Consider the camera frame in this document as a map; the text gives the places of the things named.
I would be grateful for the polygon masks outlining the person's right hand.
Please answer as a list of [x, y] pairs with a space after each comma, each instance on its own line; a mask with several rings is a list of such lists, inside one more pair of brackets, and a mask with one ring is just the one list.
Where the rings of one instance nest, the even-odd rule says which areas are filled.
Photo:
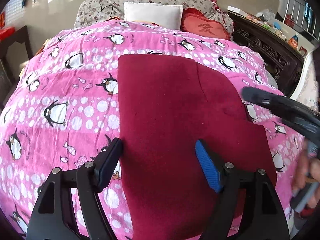
[[303, 189], [307, 183], [308, 174], [319, 182], [319, 160], [309, 159], [307, 150], [304, 149], [299, 154], [295, 174], [291, 184], [292, 193], [295, 195], [299, 190]]

